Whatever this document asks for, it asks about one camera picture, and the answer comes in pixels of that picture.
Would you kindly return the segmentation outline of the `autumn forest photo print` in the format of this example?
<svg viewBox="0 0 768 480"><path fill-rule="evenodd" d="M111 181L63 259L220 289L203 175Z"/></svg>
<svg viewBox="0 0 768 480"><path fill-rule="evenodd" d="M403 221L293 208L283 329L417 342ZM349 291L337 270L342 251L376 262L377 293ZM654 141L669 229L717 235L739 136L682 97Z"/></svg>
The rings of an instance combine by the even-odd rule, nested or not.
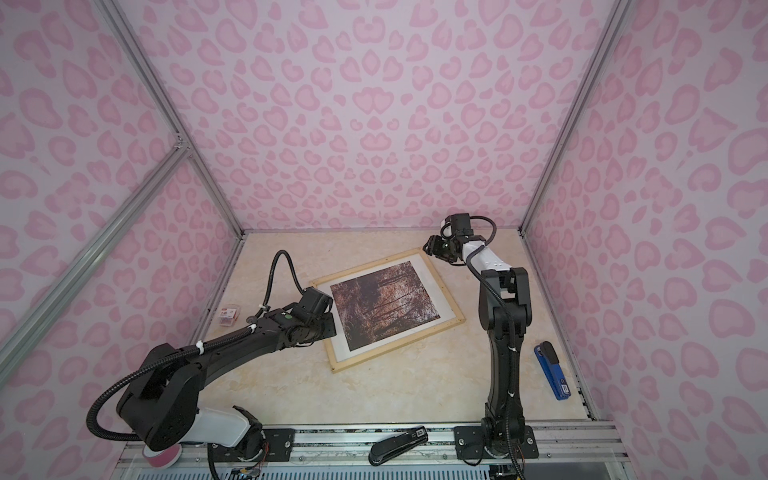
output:
<svg viewBox="0 0 768 480"><path fill-rule="evenodd" d="M441 318L410 261L330 286L350 351Z"/></svg>

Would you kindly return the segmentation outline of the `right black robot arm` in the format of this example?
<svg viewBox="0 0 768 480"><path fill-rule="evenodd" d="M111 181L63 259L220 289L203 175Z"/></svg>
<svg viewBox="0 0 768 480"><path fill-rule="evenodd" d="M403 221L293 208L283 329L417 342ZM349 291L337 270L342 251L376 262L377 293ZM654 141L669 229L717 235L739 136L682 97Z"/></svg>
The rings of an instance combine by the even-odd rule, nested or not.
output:
<svg viewBox="0 0 768 480"><path fill-rule="evenodd" d="M520 393L522 346L533 310L528 272L492 251L496 233L495 222L486 216L452 214L423 251L451 266L467 268L479 282L478 318L489 339L491 383L481 420L481 445L462 455L467 461L485 455L508 458L520 468L526 457L539 456Z"/></svg>

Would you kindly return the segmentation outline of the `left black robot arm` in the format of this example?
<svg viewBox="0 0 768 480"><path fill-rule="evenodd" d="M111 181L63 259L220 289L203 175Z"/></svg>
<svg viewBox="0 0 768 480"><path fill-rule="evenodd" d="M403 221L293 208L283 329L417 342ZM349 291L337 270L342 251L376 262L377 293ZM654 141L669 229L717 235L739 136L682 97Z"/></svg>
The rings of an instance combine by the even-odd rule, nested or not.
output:
<svg viewBox="0 0 768 480"><path fill-rule="evenodd" d="M309 287L301 299L271 310L229 334L195 346L163 344L150 351L130 380L116 411L150 450L179 443L208 443L235 451L237 458L262 457L262 423L234 406L220 411L199 405L200 393L213 381L261 356L309 345L336 335L333 299Z"/></svg>

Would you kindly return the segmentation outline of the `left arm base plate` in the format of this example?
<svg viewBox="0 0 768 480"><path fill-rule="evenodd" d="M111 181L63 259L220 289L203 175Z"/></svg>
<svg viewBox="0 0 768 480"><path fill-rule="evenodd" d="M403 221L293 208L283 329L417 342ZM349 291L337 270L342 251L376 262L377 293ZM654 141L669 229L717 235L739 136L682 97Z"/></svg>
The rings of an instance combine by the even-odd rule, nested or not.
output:
<svg viewBox="0 0 768 480"><path fill-rule="evenodd" d="M287 462L296 430L291 428L250 429L234 447L215 444L208 451L213 462Z"/></svg>

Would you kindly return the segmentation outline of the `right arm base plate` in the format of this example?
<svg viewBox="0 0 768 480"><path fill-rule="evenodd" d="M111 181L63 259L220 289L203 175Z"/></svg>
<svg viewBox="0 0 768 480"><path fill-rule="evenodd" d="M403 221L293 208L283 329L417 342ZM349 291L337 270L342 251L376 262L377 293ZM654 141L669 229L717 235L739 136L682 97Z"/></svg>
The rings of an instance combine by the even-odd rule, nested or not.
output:
<svg viewBox="0 0 768 480"><path fill-rule="evenodd" d="M453 428L456 456L460 460L476 462L479 459L506 459L510 458L509 444L512 444L518 459L538 459L540 452L534 430L526 425L524 434L520 439L507 441L504 436L491 438L485 434L479 425L458 426Z"/></svg>

